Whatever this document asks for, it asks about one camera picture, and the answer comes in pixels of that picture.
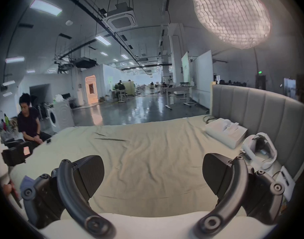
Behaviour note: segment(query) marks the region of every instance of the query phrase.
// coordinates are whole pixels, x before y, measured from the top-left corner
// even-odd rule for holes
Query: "window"
[[[89,92],[90,94],[94,94],[93,83],[89,84]]]

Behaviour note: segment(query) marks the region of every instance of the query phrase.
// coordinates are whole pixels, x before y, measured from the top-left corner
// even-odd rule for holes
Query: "bed sheet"
[[[51,174],[62,159],[101,156],[102,184],[90,199],[97,213],[174,216],[214,209],[217,197],[202,174],[206,153],[234,158],[235,149],[205,133],[202,116],[132,125],[71,127],[34,150],[11,171],[17,190],[25,175]]]

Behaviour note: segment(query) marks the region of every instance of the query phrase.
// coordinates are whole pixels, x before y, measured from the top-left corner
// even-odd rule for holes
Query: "black pants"
[[[42,139],[43,141],[47,141],[51,137],[50,134],[47,134],[44,132],[40,132],[39,134],[40,134],[39,138]],[[30,142],[32,143],[33,149],[35,149],[37,146],[39,146],[39,144],[35,141],[30,141]]]

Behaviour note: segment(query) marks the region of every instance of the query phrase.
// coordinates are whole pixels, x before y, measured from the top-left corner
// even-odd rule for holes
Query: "hand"
[[[43,140],[39,138],[39,135],[36,135],[34,137],[34,141],[37,142],[38,144],[42,144],[43,143]]]
[[[17,193],[17,191],[15,189],[15,185],[14,185],[14,183],[12,181],[10,182],[10,184],[5,184],[3,186],[3,192],[4,192],[4,194],[5,194],[6,197],[9,196],[9,194],[12,192],[12,190],[14,190],[15,196],[17,198],[19,198],[19,195],[18,195],[18,193]]]

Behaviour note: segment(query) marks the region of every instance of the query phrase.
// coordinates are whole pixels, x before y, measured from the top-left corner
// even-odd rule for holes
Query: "upholstered headboard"
[[[247,134],[264,132],[273,141],[277,160],[294,178],[304,165],[304,104],[273,92],[213,85],[211,114],[238,122]]]

